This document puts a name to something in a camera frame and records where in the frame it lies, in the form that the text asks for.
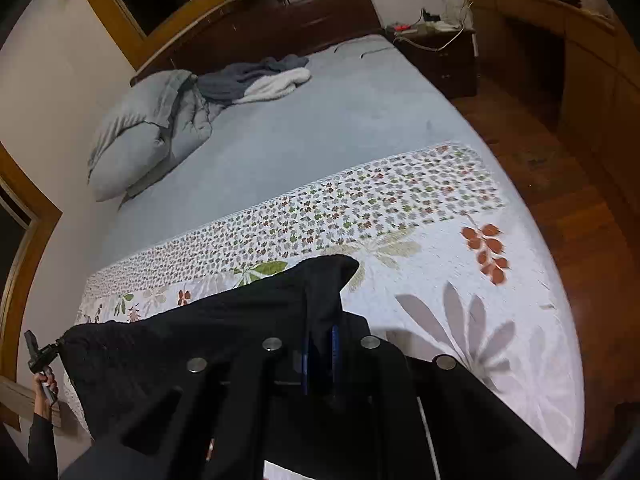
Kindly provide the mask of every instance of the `gray leaf print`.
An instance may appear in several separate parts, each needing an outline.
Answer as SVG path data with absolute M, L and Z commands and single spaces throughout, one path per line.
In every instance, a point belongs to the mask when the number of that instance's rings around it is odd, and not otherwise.
M 385 264 L 389 269 L 399 270 L 400 265 L 389 256 L 385 256 L 384 254 L 376 254 L 376 258 L 379 259 L 383 264 Z
M 453 348 L 451 339 L 447 336 L 440 322 L 419 298 L 411 294 L 398 294 L 396 296 L 398 303 L 404 308 L 405 312 L 413 318 L 413 320 L 425 329 L 431 337 L 439 343 L 444 343 Z
M 356 246 L 339 244 L 323 249 L 321 254 L 344 254 L 345 256 L 349 256 L 350 254 L 357 253 L 358 250 L 360 250 L 360 248 Z
M 484 347 L 484 350 L 482 350 L 478 360 L 481 363 L 485 363 L 495 355 L 498 355 L 507 348 L 513 339 L 513 336 L 515 336 L 515 333 L 516 325 L 513 321 L 507 321 L 500 325 L 495 329 L 494 333 L 491 334 L 491 337 Z
M 529 358 L 531 362 L 531 369 L 537 376 L 540 373 L 540 367 L 542 365 L 542 354 L 545 351 L 546 340 L 545 332 L 537 326 L 529 339 Z
M 564 442 L 571 428 L 568 419 L 555 409 L 540 404 L 540 412 L 545 421 L 546 428 L 551 433 L 555 442 Z
M 546 396 L 549 404 L 556 408 L 559 412 L 565 415 L 570 413 L 574 408 L 573 399 L 569 393 L 569 390 L 549 393 Z
M 356 273 L 349 280 L 349 290 L 351 292 L 358 290 L 358 287 L 362 285 L 364 281 L 364 261 L 359 261 L 358 263 L 360 264 L 358 270 L 356 270 Z
M 558 335 L 558 339 L 556 339 L 556 344 L 553 346 L 550 355 L 557 356 L 554 359 L 547 359 L 545 362 L 545 366 L 543 367 L 543 373 L 547 377 L 559 377 L 564 370 L 567 369 L 568 364 L 565 362 L 568 349 L 564 346 L 564 336 L 562 333 Z
M 412 256 L 420 252 L 420 245 L 416 242 L 396 242 L 387 246 L 380 247 L 379 252 L 388 254 L 389 256 Z
M 486 330 L 486 312 L 484 303 L 476 295 L 471 299 L 469 304 L 469 355 L 474 360 L 478 355 L 478 350 L 482 340 L 484 339 L 484 331 Z
M 495 365 L 486 368 L 488 372 L 508 372 L 511 370 L 511 364 L 508 359 L 498 361 Z
M 389 233 L 389 234 L 383 235 L 380 238 L 380 241 L 378 243 L 380 245 L 392 244 L 393 242 L 397 242 L 399 240 L 402 240 L 403 238 L 406 238 L 413 231 L 414 231 L 414 229 L 400 229 L 399 231 L 396 231 L 395 233 Z
M 482 382 L 490 390 L 493 390 L 494 392 L 499 392 L 500 391 L 500 390 L 498 390 L 498 386 L 496 386 L 495 383 L 491 380 L 491 377 L 489 377 L 489 376 L 483 377 L 482 378 Z
M 458 343 L 462 353 L 466 354 L 465 311 L 462 309 L 462 303 L 460 303 L 460 297 L 456 289 L 449 282 L 444 286 L 442 304 L 444 305 L 444 313 L 447 316 L 451 335 Z
M 386 338 L 401 349 L 404 355 L 423 361 L 431 361 L 436 355 L 442 354 L 442 350 L 436 345 L 407 330 L 388 330 Z

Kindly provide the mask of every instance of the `headboard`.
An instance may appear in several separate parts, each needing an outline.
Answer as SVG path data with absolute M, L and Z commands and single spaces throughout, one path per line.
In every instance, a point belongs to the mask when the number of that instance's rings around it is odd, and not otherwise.
M 236 0 L 177 38 L 131 85 L 161 70 L 200 75 L 239 61 L 303 56 L 381 30 L 371 0 Z

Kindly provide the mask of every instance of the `fleece blanket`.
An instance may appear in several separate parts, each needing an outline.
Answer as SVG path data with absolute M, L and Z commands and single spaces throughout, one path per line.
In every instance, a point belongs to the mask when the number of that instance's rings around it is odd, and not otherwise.
M 289 54 L 280 61 L 267 57 L 258 63 L 233 63 L 218 72 L 199 76 L 197 85 L 208 101 L 230 105 L 243 98 L 245 91 L 261 77 L 302 68 L 308 61 L 306 57 Z
M 137 322 L 306 258 L 346 254 L 360 265 L 340 294 L 345 311 L 407 355 L 455 356 L 575 464 L 583 417 L 575 327 L 519 206 L 468 146 L 390 156 L 100 270 L 76 323 Z M 298 478 L 268 468 L 267 478 Z
M 276 75 L 265 75 L 249 86 L 244 91 L 244 97 L 236 99 L 234 104 L 280 99 L 309 79 L 311 79 L 311 72 L 306 68 L 294 68 Z

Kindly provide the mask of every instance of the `pillow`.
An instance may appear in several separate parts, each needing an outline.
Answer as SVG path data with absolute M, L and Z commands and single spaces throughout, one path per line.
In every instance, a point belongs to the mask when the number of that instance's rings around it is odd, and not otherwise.
M 89 177 L 98 202 L 121 195 L 167 157 L 170 146 L 164 132 L 156 124 L 140 123 L 113 141 Z
M 132 198 L 142 193 L 204 144 L 211 136 L 213 119 L 222 109 L 221 105 L 207 103 L 195 85 L 185 90 L 175 114 L 173 133 L 168 141 L 169 156 L 129 187 L 127 196 Z
M 89 156 L 89 177 L 102 154 L 127 128 L 140 123 L 169 128 L 180 88 L 191 76 L 188 70 L 168 70 L 152 74 L 131 88 L 104 117 L 95 133 Z

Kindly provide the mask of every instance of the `cable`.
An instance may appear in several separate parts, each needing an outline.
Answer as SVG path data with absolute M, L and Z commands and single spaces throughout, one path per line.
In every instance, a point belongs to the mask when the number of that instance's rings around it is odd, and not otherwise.
M 341 41 L 340 43 L 338 43 L 338 44 L 335 46 L 335 48 L 334 48 L 334 54 L 335 54 L 336 52 L 338 52 L 338 49 L 339 49 L 341 46 L 343 46 L 344 44 L 347 44 L 347 43 L 356 43 L 356 42 L 358 42 L 358 41 L 369 41 L 370 39 L 371 39 L 371 38 L 370 38 L 369 36 L 364 36 L 364 37 L 361 37 L 361 38 L 352 38 L 351 40 L 344 40 L 344 41 Z
M 430 46 L 423 46 L 421 44 L 415 43 L 415 41 L 411 41 L 409 38 L 406 38 L 404 36 L 396 36 L 394 40 L 391 42 L 391 44 L 394 44 L 396 41 L 406 41 L 408 44 L 413 45 L 414 47 L 419 48 L 420 50 L 428 50 L 429 52 L 439 52 L 447 48 L 451 43 L 453 43 L 458 38 L 458 36 L 462 34 L 464 31 L 465 31 L 465 27 L 460 27 L 460 30 L 458 31 L 458 33 L 449 41 L 447 41 L 447 43 L 445 43 L 443 46 L 439 48 L 431 48 Z
M 363 52 L 362 54 L 360 54 L 360 59 L 362 59 L 363 57 L 365 57 L 367 54 L 375 54 L 376 52 L 382 52 L 383 50 L 391 50 L 394 46 L 384 46 L 383 48 L 377 48 L 376 50 L 367 50 L 366 52 Z
M 420 9 L 420 18 L 418 18 L 416 21 L 414 21 L 411 26 L 413 27 L 414 25 L 417 25 L 418 23 L 420 23 L 420 20 L 422 19 L 422 9 Z

